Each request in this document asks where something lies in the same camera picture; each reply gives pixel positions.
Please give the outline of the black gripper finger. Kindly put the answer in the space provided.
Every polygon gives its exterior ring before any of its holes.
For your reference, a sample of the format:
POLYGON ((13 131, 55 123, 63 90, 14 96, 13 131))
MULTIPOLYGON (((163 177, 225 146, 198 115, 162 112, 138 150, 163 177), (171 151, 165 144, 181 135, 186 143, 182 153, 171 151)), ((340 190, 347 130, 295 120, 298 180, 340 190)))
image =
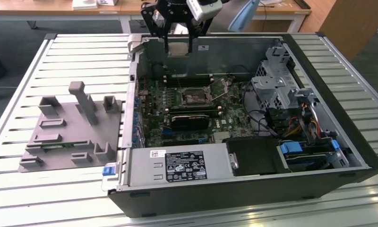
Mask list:
POLYGON ((186 22, 186 28, 189 31, 189 53, 191 53, 191 50, 193 50, 193 40, 198 38, 199 36, 206 35, 211 22, 213 22, 213 18, 202 21, 197 25, 194 25, 191 21, 186 22))
POLYGON ((171 27, 171 14, 170 14, 171 11, 167 5, 169 5, 167 1, 155 1, 153 3, 143 2, 141 4, 141 16, 145 25, 147 27, 150 35, 153 37, 162 38, 165 52, 169 51, 167 34, 169 34, 169 29, 171 27), (157 11, 163 18, 161 26, 157 25, 155 20, 153 18, 154 11, 157 11))

